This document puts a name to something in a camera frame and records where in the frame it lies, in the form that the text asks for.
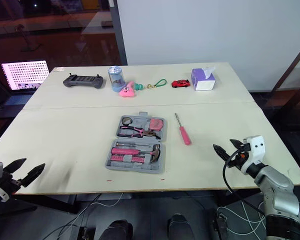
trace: glass wall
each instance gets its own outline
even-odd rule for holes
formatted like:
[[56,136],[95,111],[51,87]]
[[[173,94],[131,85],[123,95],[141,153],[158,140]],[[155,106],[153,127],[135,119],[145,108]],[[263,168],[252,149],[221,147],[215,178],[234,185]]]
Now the glass wall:
[[54,67],[120,65],[108,0],[0,0],[2,63]]

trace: plastic container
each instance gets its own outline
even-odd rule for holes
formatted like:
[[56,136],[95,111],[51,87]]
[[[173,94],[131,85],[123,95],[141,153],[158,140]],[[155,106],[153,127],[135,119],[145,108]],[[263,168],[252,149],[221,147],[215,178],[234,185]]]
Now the plastic container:
[[126,86],[122,69],[119,66],[112,66],[108,69],[112,90],[119,93]]
[[[143,128],[150,130],[151,119],[161,120],[163,126],[160,129],[155,129],[155,133],[160,139],[155,136],[143,136],[143,137],[125,137],[118,136],[119,134],[130,135],[136,134],[137,132],[131,129],[121,129],[122,126],[127,126],[122,123],[124,118],[132,119],[132,122],[128,125],[136,128]],[[160,174],[164,171],[164,159],[165,159],[165,147],[162,144],[164,137],[167,135],[167,123],[164,118],[161,117],[150,117],[147,112],[140,112],[139,116],[124,115],[120,119],[118,129],[116,131],[117,139],[111,144],[110,151],[108,153],[105,167],[110,170],[120,171],[134,171],[139,173],[148,174]],[[120,148],[122,150],[133,149],[141,152],[152,152],[155,146],[159,145],[159,156],[157,161],[151,162],[153,155],[148,153],[134,154],[134,155],[123,155],[115,154],[113,148]]]

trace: pink pliers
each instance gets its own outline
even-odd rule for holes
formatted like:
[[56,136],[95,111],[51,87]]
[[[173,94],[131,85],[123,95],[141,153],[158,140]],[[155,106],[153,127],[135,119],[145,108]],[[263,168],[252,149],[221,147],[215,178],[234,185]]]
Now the pink pliers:
[[154,131],[146,131],[141,127],[135,127],[135,126],[120,126],[120,129],[130,129],[134,130],[138,133],[135,134],[121,134],[118,133],[118,137],[127,137],[127,138],[143,138],[144,136],[148,137],[155,137],[156,139],[161,139]]

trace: tool kit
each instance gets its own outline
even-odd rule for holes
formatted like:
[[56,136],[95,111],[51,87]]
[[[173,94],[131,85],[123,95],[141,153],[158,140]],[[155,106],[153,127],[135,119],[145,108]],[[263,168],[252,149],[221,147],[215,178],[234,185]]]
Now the tool kit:
[[105,167],[149,174],[163,172],[162,138],[166,131],[165,119],[150,117],[147,112],[140,112],[139,116],[122,116]]

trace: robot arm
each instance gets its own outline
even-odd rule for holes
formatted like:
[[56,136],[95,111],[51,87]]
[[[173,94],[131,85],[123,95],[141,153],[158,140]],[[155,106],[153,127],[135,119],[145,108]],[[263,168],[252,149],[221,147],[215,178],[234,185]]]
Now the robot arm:
[[[300,210],[298,198],[294,195],[292,181],[271,166],[263,164],[266,153],[262,136],[250,136],[243,140],[231,139],[238,154],[228,167],[237,167],[243,174],[254,178],[264,199],[267,240],[300,240]],[[226,151],[213,145],[216,153],[229,160]]]
[[6,202],[12,194],[18,191],[21,186],[27,187],[32,183],[44,170],[45,164],[41,164],[28,172],[23,179],[14,180],[12,173],[18,170],[25,162],[26,158],[21,158],[13,161],[8,166],[3,168],[3,163],[0,162],[0,201]]

